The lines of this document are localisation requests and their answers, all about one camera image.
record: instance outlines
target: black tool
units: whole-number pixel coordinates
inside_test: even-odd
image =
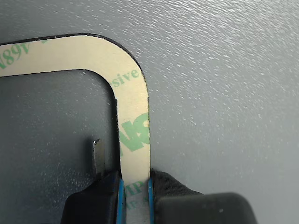
[[[105,171],[104,148],[93,143],[94,182],[66,200],[61,224],[125,224],[124,183],[119,170]],[[245,198],[233,193],[203,195],[168,173],[151,171],[151,224],[257,224]]]

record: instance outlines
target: adhesive gasket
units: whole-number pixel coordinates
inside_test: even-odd
[[[127,50],[112,40],[91,34],[45,37],[0,46],[0,77],[63,70],[89,70],[111,85],[117,100],[123,180],[127,186],[145,183],[150,175],[148,92],[143,72]]]

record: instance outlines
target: gray panel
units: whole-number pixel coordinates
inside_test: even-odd
[[[92,183],[92,143],[106,168],[117,135],[112,90],[89,71],[0,79],[0,223],[60,223],[66,198]]]

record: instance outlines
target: blue edge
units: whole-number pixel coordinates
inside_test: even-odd
[[[153,192],[153,180],[149,180],[149,215],[150,215],[150,224],[154,224],[155,213],[154,213],[154,192]]]
[[[125,185],[122,179],[120,180],[120,185],[118,187],[116,224],[126,224]]]
[[[149,214],[150,214],[150,224],[154,224],[154,193],[153,193],[152,179],[149,180]],[[126,224],[126,198],[125,198],[125,186],[123,180],[120,180],[120,185],[118,190],[116,224]]]

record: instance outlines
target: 3m logo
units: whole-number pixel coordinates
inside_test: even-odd
[[[143,143],[150,143],[150,130],[148,127],[149,114],[144,113],[138,116],[133,123],[127,121],[121,126],[125,130],[119,132],[120,141],[123,143],[131,152],[136,151],[143,147]]]

